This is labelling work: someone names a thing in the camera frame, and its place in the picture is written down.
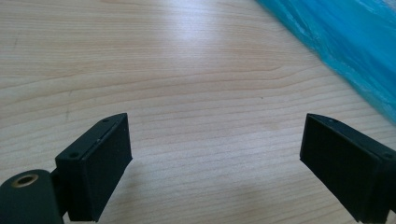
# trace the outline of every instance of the small hole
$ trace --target small hole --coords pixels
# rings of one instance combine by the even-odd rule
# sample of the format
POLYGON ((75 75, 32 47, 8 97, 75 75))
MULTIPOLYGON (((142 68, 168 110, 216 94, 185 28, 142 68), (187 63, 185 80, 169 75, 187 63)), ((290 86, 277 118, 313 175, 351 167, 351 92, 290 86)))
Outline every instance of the small hole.
POLYGON ((75 158, 75 157, 77 157, 77 156, 78 156, 78 153, 77 153, 77 152, 72 152, 72 153, 70 153, 70 155, 69 155, 70 158, 75 158))
POLYGON ((24 175, 12 182, 12 187, 14 188, 23 188, 28 185, 35 183, 38 179, 38 175, 24 175))
POLYGON ((385 153, 384 157, 387 158, 387 159, 392 159, 393 158, 393 156, 390 153, 385 153))
POLYGON ((19 179, 19 180, 18 180, 18 184, 20 184, 20 185, 26 184, 26 183, 31 182, 32 180, 33 180, 33 177, 32 177, 32 176, 25 176, 25 177, 23 177, 22 179, 19 179))

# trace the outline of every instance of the black block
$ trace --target black block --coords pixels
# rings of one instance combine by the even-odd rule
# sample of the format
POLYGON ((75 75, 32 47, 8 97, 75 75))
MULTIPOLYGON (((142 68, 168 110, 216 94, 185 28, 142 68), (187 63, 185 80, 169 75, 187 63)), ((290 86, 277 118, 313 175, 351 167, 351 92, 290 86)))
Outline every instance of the black block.
POLYGON ((72 221, 98 221, 132 160, 127 114, 102 119, 56 158, 72 221))
POLYGON ((392 149, 336 119, 308 114, 300 156, 357 221, 384 223, 394 210, 392 149))

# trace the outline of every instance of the blue plastic sheet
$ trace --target blue plastic sheet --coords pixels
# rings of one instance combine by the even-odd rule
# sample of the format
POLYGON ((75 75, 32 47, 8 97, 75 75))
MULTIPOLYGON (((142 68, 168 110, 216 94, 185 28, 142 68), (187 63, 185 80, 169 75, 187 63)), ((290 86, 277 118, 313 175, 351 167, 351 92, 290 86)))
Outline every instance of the blue plastic sheet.
POLYGON ((258 0, 396 122, 396 0, 258 0))

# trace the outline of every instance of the light wood tabletop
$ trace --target light wood tabletop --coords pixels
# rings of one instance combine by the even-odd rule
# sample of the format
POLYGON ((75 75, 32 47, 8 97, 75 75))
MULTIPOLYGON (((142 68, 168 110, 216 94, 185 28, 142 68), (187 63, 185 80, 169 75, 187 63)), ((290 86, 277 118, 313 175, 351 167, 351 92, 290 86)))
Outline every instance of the light wood tabletop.
POLYGON ((306 113, 396 148, 253 0, 0 0, 0 67, 1 183, 128 113, 134 160, 99 223, 355 223, 300 162, 306 113))

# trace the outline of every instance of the blue plastic bag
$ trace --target blue plastic bag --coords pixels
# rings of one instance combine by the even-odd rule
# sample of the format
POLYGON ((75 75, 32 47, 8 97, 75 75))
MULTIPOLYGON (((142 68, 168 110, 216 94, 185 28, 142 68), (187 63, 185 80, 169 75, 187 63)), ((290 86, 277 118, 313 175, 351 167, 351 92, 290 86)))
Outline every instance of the blue plastic bag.
POLYGON ((258 0, 396 122, 396 0, 258 0))

